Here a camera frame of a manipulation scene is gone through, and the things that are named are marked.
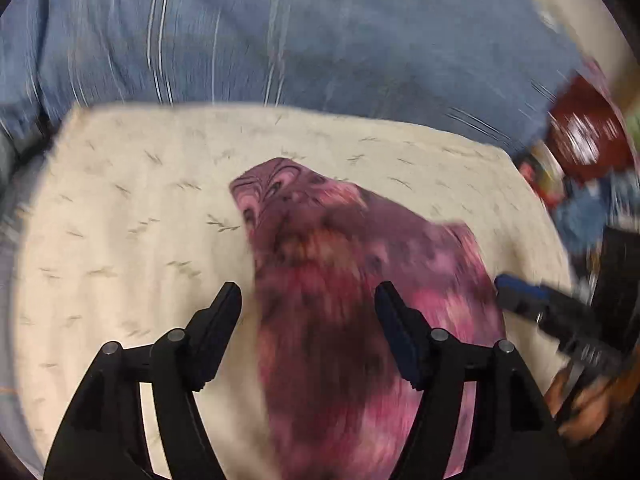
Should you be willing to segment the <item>person's right hand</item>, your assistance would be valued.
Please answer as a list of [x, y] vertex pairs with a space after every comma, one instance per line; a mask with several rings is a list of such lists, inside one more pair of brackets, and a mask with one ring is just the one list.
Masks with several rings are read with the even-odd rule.
[[568, 404], [568, 419], [559, 434], [569, 446], [577, 446], [598, 434], [605, 440], [617, 438], [639, 409], [639, 356], [615, 378], [599, 376], [588, 386], [578, 387]]

